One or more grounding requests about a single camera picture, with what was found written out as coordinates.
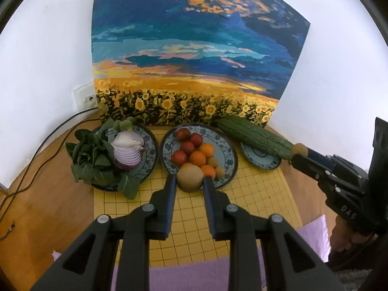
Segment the person's right hand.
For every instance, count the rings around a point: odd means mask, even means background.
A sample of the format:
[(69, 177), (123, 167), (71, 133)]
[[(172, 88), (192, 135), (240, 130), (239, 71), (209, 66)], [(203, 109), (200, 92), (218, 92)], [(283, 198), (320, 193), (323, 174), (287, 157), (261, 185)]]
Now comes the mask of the person's right hand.
[(348, 225), (348, 222), (340, 216), (337, 216), (330, 236), (330, 246), (332, 251), (342, 252), (344, 250), (350, 250), (355, 245), (373, 242), (376, 238), (378, 238), (376, 234), (362, 236), (360, 233), (354, 232)]

